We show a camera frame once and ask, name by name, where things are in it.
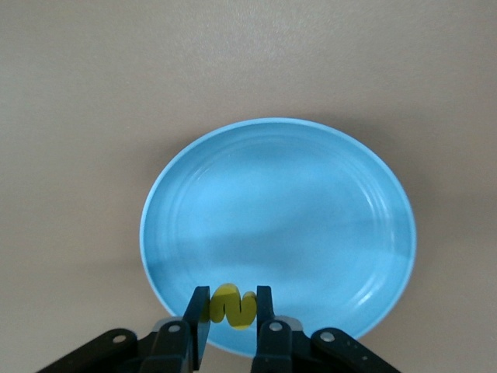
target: beige table surface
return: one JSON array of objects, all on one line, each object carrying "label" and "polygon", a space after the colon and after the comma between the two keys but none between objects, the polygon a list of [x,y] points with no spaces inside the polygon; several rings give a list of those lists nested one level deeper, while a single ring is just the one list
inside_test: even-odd
[{"label": "beige table surface", "polygon": [[[497,371],[497,2],[0,3],[0,371],[165,310],[141,266],[155,177],[253,117],[351,134],[418,225],[412,280],[362,342],[403,372]],[[250,371],[208,347],[202,372]]]}]

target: plate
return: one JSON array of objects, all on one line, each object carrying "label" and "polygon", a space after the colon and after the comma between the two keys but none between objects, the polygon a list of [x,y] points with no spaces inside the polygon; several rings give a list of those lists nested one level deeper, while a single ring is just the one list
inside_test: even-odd
[{"label": "plate", "polygon": [[[141,219],[148,280],[172,315],[196,286],[273,289],[277,315],[307,335],[359,338],[404,291],[415,221],[393,172],[370,149],[306,120],[262,118],[219,128],[161,172]],[[253,356],[255,325],[212,324],[209,342]]]}]

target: yellow wavy toy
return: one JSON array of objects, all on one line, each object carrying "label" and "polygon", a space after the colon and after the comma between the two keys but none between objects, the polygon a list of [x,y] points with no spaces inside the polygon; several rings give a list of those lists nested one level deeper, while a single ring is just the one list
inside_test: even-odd
[{"label": "yellow wavy toy", "polygon": [[234,284],[223,284],[210,300],[210,320],[221,322],[226,315],[228,323],[235,329],[247,329],[257,315],[257,297],[247,291],[240,298],[240,291]]}]

